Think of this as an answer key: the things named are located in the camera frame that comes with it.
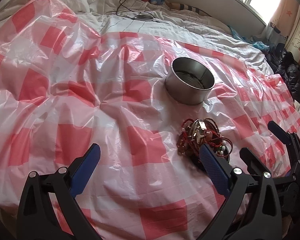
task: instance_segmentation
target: metal container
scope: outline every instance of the metal container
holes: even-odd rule
[[[186,105],[200,104],[214,84],[215,80],[210,70],[200,62],[187,57],[176,58],[171,63],[165,79],[168,93]]]

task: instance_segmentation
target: silver bolt head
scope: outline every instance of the silver bolt head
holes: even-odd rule
[[[242,170],[240,168],[234,168],[233,169],[233,172],[237,175],[241,174],[242,173]]]
[[[263,176],[265,176],[267,179],[271,178],[271,174],[267,171],[263,173]]]
[[[67,168],[66,168],[66,167],[61,167],[61,168],[58,170],[58,172],[59,172],[60,174],[64,174],[64,173],[67,172]]]
[[[31,171],[31,172],[29,173],[29,177],[30,177],[30,178],[34,178],[36,175],[37,175],[37,173],[36,173],[35,171]]]

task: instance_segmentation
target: blue gripper pad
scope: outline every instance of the blue gripper pad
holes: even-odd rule
[[[214,153],[204,144],[199,149],[199,158],[209,178],[220,195],[230,195],[228,176],[216,160]]]
[[[100,147],[95,144],[72,176],[70,194],[73,198],[83,192],[100,160],[100,156]]]

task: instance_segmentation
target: plastic sheet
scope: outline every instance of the plastic sheet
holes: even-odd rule
[[[215,76],[201,105],[166,92],[176,57]],[[300,116],[279,75],[160,37],[100,37],[59,0],[31,0],[0,28],[0,205],[12,214],[30,171],[53,173],[97,143],[101,160],[76,199],[104,239],[195,239],[223,197],[178,155],[176,140],[183,120],[204,117],[233,141],[232,166],[246,171],[239,150],[249,147],[274,176],[290,168],[266,126],[274,120],[300,137]]]

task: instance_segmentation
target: black jacket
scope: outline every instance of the black jacket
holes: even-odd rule
[[[270,51],[266,60],[274,73],[280,74],[292,98],[300,103],[300,65],[294,60],[292,53],[284,49],[278,56],[275,51]]]

